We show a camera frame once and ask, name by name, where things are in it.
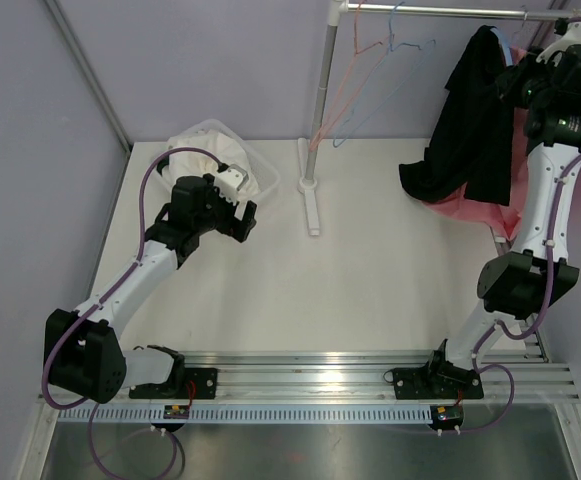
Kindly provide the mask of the black t shirt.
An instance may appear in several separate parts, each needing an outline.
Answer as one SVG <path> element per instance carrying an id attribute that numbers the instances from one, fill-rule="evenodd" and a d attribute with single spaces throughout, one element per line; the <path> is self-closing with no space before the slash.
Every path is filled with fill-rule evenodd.
<path id="1" fill-rule="evenodd" d="M 401 186 L 411 197 L 438 203 L 463 187 L 464 197 L 510 202 L 514 107 L 498 93 L 506 66 L 491 26 L 470 38 L 446 82 L 447 97 L 421 161 L 401 164 Z"/>

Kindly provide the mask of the pink wire hanger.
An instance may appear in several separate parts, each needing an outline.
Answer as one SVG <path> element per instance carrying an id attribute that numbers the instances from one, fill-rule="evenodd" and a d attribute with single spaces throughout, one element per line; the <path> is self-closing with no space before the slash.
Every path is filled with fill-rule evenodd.
<path id="1" fill-rule="evenodd" d="M 342 76 L 336 93 L 328 100 L 328 87 L 330 82 L 330 73 L 332 68 L 332 59 L 334 55 L 334 48 L 336 44 L 336 30 L 337 25 L 329 25 L 327 37 L 327 46 L 324 48 L 325 54 L 325 70 L 324 81 L 319 81 L 317 105 L 316 105 L 316 120 L 313 125 L 313 133 L 308 144 L 309 153 L 317 153 L 320 144 L 327 138 L 332 137 L 338 129 L 342 127 L 345 120 L 354 114 L 354 105 L 359 99 L 364 86 L 370 79 L 374 69 L 381 65 L 387 57 L 392 48 L 394 34 L 388 32 L 380 39 L 367 44 L 362 44 L 360 40 L 359 19 L 361 17 L 362 8 L 366 6 L 365 1 L 358 1 L 357 7 L 354 9 L 353 20 L 353 53 L 350 62 L 347 65 L 344 75 Z M 374 65 L 367 71 L 365 76 L 357 83 L 353 82 L 353 76 L 360 76 L 361 60 L 365 59 L 369 52 L 377 53 L 378 57 Z"/>

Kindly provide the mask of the light blue hanger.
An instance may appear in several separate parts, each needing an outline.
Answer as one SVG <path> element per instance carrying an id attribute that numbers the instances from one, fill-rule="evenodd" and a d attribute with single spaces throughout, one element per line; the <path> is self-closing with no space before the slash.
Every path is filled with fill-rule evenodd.
<path id="1" fill-rule="evenodd" d="M 339 148 L 355 137 L 399 95 L 421 68 L 430 62 L 430 57 L 435 53 L 436 39 L 430 35 L 417 39 L 406 35 L 403 30 L 405 22 L 400 17 L 398 14 L 388 16 L 382 37 L 388 32 L 394 34 L 391 51 L 372 72 L 354 105 L 354 114 L 345 120 L 332 137 L 327 138 L 332 141 L 333 147 Z M 377 53 L 369 52 L 368 56 L 361 60 L 361 75 L 352 77 L 354 83 L 365 76 L 377 57 Z"/>

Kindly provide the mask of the pink t shirt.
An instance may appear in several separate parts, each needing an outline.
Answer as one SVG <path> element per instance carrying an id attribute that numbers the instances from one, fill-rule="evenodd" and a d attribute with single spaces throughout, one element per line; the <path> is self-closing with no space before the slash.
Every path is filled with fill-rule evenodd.
<path id="1" fill-rule="evenodd" d="M 528 171 L 522 134 L 523 120 L 524 112 L 514 108 L 512 181 L 510 202 L 507 206 L 468 200 L 464 197 L 465 189 L 463 187 L 438 203 L 421 202 L 454 219 L 485 223 L 497 234 L 508 240 L 512 239 L 520 228 L 527 193 Z"/>

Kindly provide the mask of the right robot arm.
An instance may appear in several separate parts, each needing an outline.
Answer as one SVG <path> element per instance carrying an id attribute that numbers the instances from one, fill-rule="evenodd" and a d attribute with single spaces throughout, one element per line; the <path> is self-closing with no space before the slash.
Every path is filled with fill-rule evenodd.
<path id="1" fill-rule="evenodd" d="M 528 190 L 518 235 L 487 262 L 479 301 L 459 332 L 419 367 L 391 371 L 399 400 L 481 399 L 481 359 L 506 337 L 532 335 L 548 308 L 577 283 L 567 228 L 581 167 L 581 41 L 534 49 L 497 80 L 505 101 L 526 110 Z"/>

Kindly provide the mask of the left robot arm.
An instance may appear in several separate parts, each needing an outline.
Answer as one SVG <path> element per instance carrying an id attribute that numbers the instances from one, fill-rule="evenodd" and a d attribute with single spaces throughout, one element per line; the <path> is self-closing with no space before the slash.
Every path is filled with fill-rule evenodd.
<path id="1" fill-rule="evenodd" d="M 141 229 L 136 258 L 104 292 L 72 311 L 55 310 L 46 321 L 42 390 L 56 386 L 80 401 L 107 403 L 124 389 L 154 388 L 165 398 L 185 388 L 185 358 L 148 346 L 123 350 L 119 339 L 129 321 L 170 275 L 216 231 L 244 242 L 256 224 L 257 206 L 241 205 L 246 174 L 235 165 L 215 175 L 179 178 L 171 199 L 150 227 Z"/>

